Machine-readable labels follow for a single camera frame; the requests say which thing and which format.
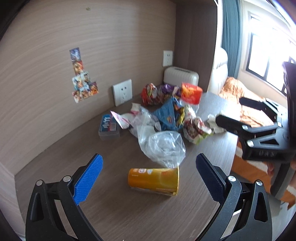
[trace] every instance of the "hand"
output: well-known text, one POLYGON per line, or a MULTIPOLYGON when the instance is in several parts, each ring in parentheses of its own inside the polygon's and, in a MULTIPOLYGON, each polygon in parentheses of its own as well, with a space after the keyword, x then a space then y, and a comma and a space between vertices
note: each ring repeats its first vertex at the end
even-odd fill
MULTIPOLYGON (((296 160, 294 159, 291 161, 291 167, 296 170, 296 160)), ((271 162, 267 162, 267 174, 272 177, 274 175, 274 164, 271 162)), ((292 180, 290 182, 290 186, 296 188, 296 172, 294 173, 294 176, 292 177, 292 180)))

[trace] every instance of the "orange blanket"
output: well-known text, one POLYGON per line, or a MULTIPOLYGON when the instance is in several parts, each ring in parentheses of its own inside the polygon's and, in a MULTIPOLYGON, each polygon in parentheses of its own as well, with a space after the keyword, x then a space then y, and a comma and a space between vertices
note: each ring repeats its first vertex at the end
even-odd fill
MULTIPOLYGON (((271 119, 269 119, 263 111, 255 110, 247 106, 242 106, 239 103, 239 99, 241 97, 246 97, 258 101, 264 100, 263 97, 259 97, 248 90, 239 80, 229 77, 226 80, 225 85, 222 88, 219 96, 238 105, 238 108, 240 110, 240 121, 249 124, 252 127, 273 125, 271 119)), ((250 182, 254 182, 256 179, 262 180, 266 191, 269 192, 271 178, 266 173, 266 164, 244 161, 241 158, 241 152, 241 145, 240 142, 238 142, 237 151, 231 170, 241 177, 249 180, 250 182)), ((288 202, 289 207, 291 207, 295 203, 295 196, 291 192, 286 191, 281 200, 288 202)))

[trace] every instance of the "dark blue gripper pad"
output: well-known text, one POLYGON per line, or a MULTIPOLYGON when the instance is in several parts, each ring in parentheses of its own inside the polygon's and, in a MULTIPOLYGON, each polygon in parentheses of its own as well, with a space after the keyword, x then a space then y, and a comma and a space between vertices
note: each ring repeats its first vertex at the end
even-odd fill
POLYGON ((223 204, 224 198, 224 184, 220 179, 219 174, 215 167, 210 163, 203 153, 196 157, 196 169, 198 170, 202 180, 204 181, 207 189, 209 190, 214 201, 223 204))
POLYGON ((77 205, 86 200, 102 169, 103 158, 97 155, 74 186, 73 198, 77 205))

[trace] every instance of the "table surface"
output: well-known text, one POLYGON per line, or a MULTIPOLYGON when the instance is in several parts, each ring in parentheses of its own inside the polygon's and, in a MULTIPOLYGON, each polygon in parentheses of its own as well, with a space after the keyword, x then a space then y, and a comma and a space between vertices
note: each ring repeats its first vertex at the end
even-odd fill
MULTIPOLYGON (((140 103, 136 97, 133 102, 140 103)), ((112 108, 128 112, 131 101, 112 108)), ((204 93, 198 116, 223 111, 231 115, 235 106, 212 93, 204 93)), ((159 168, 144 155, 138 140, 127 130, 120 138, 101 141, 98 126, 102 115, 84 123, 34 158, 15 177, 20 210, 25 220, 31 192, 37 180, 60 181, 89 162, 95 153, 104 159, 104 168, 85 202, 85 216, 103 240, 195 240, 212 218, 218 203, 213 201, 195 167, 195 159, 204 153, 213 165, 228 175, 237 144, 231 133, 212 135, 199 145, 184 137, 186 158, 180 165, 177 196, 168 197, 132 190, 127 184, 130 168, 159 168)), ((56 202, 60 211, 61 204, 56 202)), ((60 212, 68 234, 75 236, 65 214, 60 212)))

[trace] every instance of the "teal curtain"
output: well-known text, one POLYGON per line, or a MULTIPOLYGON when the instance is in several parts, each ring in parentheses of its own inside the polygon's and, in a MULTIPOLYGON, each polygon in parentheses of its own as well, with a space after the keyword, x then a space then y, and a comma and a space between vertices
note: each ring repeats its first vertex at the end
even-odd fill
POLYGON ((242 52, 240 0, 223 0, 222 48, 228 55, 228 76, 237 79, 242 52))

